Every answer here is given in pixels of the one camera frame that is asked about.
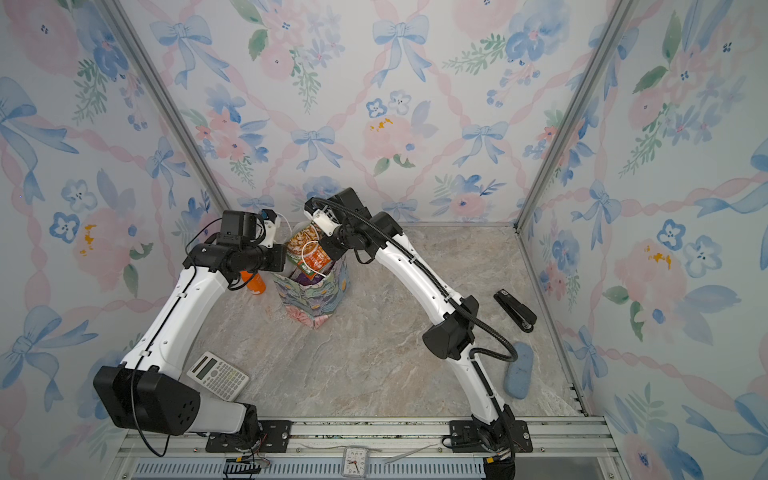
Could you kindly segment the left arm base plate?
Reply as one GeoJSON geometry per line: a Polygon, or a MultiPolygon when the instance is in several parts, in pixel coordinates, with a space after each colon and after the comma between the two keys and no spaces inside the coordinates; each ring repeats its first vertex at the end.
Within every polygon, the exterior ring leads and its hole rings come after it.
{"type": "Polygon", "coordinates": [[[246,425],[241,432],[209,434],[207,453],[285,453],[291,437],[293,423],[290,420],[260,420],[246,425]]]}

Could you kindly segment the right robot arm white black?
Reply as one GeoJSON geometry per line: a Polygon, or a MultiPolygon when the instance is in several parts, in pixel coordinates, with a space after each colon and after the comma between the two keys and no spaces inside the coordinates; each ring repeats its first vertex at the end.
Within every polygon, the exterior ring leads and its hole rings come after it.
{"type": "Polygon", "coordinates": [[[513,363],[513,344],[478,318],[479,303],[443,281],[423,260],[401,225],[387,212],[371,214],[357,193],[346,188],[328,199],[312,197],[305,215],[323,232],[321,248],[337,259],[348,251],[362,252],[391,272],[418,301],[432,326],[422,335],[427,349],[447,362],[470,402],[473,427],[480,448],[489,455],[488,479],[512,479],[516,454],[522,451],[514,436],[516,418],[498,395],[481,361],[483,356],[513,363]]]}

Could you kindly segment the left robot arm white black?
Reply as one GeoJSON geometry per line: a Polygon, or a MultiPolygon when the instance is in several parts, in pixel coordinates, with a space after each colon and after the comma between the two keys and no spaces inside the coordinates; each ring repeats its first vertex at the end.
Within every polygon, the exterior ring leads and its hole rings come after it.
{"type": "Polygon", "coordinates": [[[112,423],[140,436],[208,433],[245,451],[263,438],[255,406],[209,399],[181,380],[188,353],[216,301],[241,272],[280,272],[282,244],[214,240],[188,253],[178,282],[148,331],[116,366],[103,366],[93,387],[112,423]]]}

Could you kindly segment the floral paper gift bag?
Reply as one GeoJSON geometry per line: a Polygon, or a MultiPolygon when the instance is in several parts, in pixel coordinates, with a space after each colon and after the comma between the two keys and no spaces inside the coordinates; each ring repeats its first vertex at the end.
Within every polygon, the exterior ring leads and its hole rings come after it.
{"type": "MultiPolygon", "coordinates": [[[[293,235],[309,223],[299,224],[293,235]]],[[[334,261],[324,277],[318,276],[314,280],[304,275],[287,257],[284,270],[273,273],[273,279],[287,315],[313,330],[319,329],[336,312],[350,286],[344,257],[334,261]]]]}

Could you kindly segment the orange green noodle packet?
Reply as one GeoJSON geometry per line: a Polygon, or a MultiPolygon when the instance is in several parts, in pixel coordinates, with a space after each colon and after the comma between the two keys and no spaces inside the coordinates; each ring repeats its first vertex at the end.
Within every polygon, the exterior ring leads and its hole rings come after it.
{"type": "Polygon", "coordinates": [[[309,223],[301,227],[287,243],[287,257],[310,280],[324,277],[334,261],[320,245],[322,231],[309,223]]]}

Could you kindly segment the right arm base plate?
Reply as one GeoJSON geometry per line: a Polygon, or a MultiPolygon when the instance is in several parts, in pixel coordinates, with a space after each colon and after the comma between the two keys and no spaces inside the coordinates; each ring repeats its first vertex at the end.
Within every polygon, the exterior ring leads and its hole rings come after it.
{"type": "Polygon", "coordinates": [[[475,419],[452,420],[443,445],[454,453],[500,454],[509,448],[515,453],[531,453],[534,450],[528,425],[522,420],[511,423],[510,433],[501,421],[486,427],[475,419]]]}

